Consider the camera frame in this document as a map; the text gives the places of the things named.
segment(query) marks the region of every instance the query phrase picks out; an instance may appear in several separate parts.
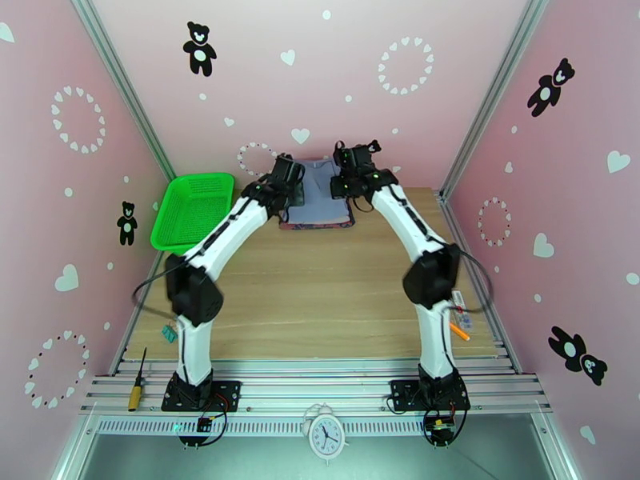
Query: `pink wall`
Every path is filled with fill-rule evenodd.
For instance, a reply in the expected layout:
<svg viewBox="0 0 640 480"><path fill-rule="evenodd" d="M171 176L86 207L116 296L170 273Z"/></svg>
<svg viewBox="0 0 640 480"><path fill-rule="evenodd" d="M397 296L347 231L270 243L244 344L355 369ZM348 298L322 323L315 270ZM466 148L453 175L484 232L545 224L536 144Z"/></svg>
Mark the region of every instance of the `pink wall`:
<svg viewBox="0 0 640 480"><path fill-rule="evenodd" d="M244 185L254 179L248 171L272 167L272 151L320 158L339 138L377 138L380 165L395 166L405 185L432 187L442 184L526 4L94 2L178 174L226 171ZM217 58L209 77L193 74L182 50L189 21L210 28Z"/></svg>
<svg viewBox="0 0 640 480"><path fill-rule="evenodd" d="M518 357L539 374L585 478L638 477L638 53L640 0L552 0L453 197ZM563 58L575 76L532 117L538 79ZM539 234L547 240L535 246ZM565 368L552 326L581 335L607 364L600 386L589 363Z"/></svg>
<svg viewBox="0 0 640 480"><path fill-rule="evenodd" d="M0 66L0 476L48 478L153 261L166 180L69 0L0 0Z"/></svg>

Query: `orange pen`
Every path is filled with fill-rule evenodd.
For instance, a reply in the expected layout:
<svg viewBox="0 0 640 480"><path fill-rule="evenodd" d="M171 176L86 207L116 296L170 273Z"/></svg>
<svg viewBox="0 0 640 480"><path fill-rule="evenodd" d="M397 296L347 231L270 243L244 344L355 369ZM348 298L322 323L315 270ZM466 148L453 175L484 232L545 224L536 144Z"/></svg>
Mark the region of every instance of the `orange pen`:
<svg viewBox="0 0 640 480"><path fill-rule="evenodd" d="M449 328L451 328L451 331L453 331L457 336L462 338L465 342L468 342L469 340L471 340L471 337L468 334L460 330L460 328L458 328L452 322L449 322Z"/></svg>

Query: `folded cloth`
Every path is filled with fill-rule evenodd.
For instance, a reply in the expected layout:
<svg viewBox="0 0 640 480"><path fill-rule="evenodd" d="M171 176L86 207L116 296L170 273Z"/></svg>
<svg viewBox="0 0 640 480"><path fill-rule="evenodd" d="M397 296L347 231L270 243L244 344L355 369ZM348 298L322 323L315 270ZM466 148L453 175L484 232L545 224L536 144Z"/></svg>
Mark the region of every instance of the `folded cloth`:
<svg viewBox="0 0 640 480"><path fill-rule="evenodd" d="M297 161L305 167L302 178L305 203L303 206L291 206L289 217L280 222L284 230L303 230L315 228L346 228L355 223L349 203L344 199L331 197L330 181L339 173L333 159L318 161Z"/></svg>

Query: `gray cloth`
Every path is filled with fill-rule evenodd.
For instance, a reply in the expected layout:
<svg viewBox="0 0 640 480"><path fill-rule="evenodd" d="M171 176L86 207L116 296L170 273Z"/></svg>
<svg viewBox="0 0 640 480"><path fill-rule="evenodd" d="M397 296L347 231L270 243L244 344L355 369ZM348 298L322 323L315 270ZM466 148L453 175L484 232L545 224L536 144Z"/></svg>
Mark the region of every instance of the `gray cloth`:
<svg viewBox="0 0 640 480"><path fill-rule="evenodd" d="M304 165L305 204L289 208L289 223L342 223L350 219L349 208L343 199L331 197L330 180L339 168L333 159L297 161Z"/></svg>

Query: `clock face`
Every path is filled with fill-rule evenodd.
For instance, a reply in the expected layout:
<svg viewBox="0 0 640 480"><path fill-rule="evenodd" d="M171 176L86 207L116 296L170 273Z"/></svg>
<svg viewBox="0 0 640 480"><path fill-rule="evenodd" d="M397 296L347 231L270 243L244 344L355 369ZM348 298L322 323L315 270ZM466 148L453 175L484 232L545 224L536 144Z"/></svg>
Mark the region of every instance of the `clock face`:
<svg viewBox="0 0 640 480"><path fill-rule="evenodd" d="M337 456L344 443L342 427L332 416L317 418L309 432L309 439L316 453L326 458Z"/></svg>

